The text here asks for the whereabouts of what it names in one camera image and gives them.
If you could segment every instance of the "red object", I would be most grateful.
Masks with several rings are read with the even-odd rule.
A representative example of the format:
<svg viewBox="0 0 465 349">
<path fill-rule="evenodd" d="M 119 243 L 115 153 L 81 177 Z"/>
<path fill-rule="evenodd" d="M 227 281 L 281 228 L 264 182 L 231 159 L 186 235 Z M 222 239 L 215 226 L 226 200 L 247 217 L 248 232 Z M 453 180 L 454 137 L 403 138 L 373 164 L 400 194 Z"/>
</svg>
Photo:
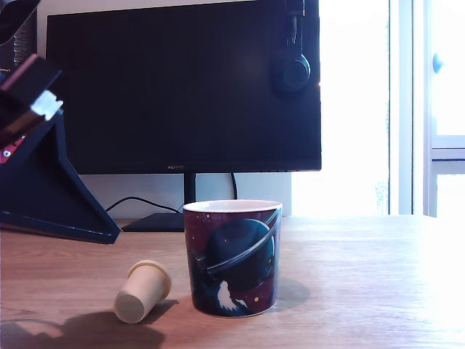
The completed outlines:
<svg viewBox="0 0 465 349">
<path fill-rule="evenodd" d="M 5 148 L 1 149 L 0 151 L 0 165 L 4 165 L 8 162 L 8 160 L 13 156 L 15 151 L 19 148 L 21 143 L 24 141 L 26 136 L 22 136 L 19 140 L 14 142 L 13 144 L 7 145 Z"/>
</svg>

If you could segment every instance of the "cable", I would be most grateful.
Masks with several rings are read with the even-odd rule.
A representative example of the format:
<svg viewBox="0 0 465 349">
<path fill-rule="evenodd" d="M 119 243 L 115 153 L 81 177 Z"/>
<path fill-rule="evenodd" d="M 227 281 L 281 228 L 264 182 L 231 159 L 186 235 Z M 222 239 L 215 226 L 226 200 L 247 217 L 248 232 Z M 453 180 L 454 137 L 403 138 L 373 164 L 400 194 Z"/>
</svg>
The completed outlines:
<svg viewBox="0 0 465 349">
<path fill-rule="evenodd" d="M 148 200 L 145 200 L 144 198 L 138 198 L 136 196 L 128 196 L 127 198 L 122 198 L 121 200 L 117 201 L 116 203 L 114 203 L 113 205 L 111 205 L 110 207 L 108 207 L 106 209 L 106 212 L 110 211 L 111 209 L 113 209 L 115 206 L 118 206 L 119 204 L 121 204 L 122 202 L 125 202 L 125 201 L 128 201 L 128 200 L 138 200 L 138 201 L 142 201 L 142 202 L 145 202 L 146 204 L 149 204 L 149 205 L 152 205 L 152 206 L 156 206 L 160 209 L 168 209 L 169 211 L 173 211 L 173 212 L 176 212 L 176 213 L 181 213 L 179 212 L 178 209 L 172 209 L 171 207 L 167 207 L 167 206 L 163 206 L 163 205 L 159 205 L 159 204 L 156 204 L 152 201 L 148 201 Z"/>
<path fill-rule="evenodd" d="M 234 190 L 234 199 L 238 199 L 238 184 L 235 182 L 235 175 L 231 172 L 232 189 Z"/>
</svg>

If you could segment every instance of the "monitor screen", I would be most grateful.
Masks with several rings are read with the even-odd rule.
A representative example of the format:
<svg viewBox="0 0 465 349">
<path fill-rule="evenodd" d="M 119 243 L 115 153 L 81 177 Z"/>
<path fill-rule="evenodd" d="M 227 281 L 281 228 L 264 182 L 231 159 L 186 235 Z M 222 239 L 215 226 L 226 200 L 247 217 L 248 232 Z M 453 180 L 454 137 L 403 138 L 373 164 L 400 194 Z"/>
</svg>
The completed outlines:
<svg viewBox="0 0 465 349">
<path fill-rule="evenodd" d="M 321 168 L 318 1 L 297 93 L 273 89 L 284 0 L 49 15 L 68 158 L 80 174 Z"/>
</svg>

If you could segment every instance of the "white wall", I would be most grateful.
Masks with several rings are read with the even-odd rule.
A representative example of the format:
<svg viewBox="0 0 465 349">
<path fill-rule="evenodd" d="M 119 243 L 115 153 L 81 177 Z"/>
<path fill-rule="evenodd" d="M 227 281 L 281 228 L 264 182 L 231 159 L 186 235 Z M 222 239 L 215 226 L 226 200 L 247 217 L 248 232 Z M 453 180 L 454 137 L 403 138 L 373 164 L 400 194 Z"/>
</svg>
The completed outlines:
<svg viewBox="0 0 465 349">
<path fill-rule="evenodd" d="M 38 52 L 45 54 L 47 15 L 128 9 L 144 7 L 232 2 L 242 0 L 42 0 L 38 7 Z M 106 208 L 125 196 L 140 196 L 159 204 L 178 208 L 182 204 L 183 187 L 180 174 L 86 175 L 84 182 Z M 239 198 L 262 198 L 283 203 L 284 215 L 291 214 L 291 174 L 237 174 Z M 199 201 L 232 198 L 228 174 L 200 174 L 197 178 Z M 139 202 L 126 202 L 111 214 L 115 218 L 139 218 L 159 212 L 155 207 Z"/>
</svg>

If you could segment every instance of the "monitor logo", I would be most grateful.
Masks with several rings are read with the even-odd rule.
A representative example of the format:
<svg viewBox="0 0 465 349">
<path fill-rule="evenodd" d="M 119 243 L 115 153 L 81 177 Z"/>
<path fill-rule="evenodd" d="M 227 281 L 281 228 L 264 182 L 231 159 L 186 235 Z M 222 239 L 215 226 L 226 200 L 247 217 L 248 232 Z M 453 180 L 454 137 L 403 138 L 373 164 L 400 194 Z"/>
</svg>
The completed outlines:
<svg viewBox="0 0 465 349">
<path fill-rule="evenodd" d="M 168 169 L 184 169 L 183 165 L 170 165 Z"/>
</svg>

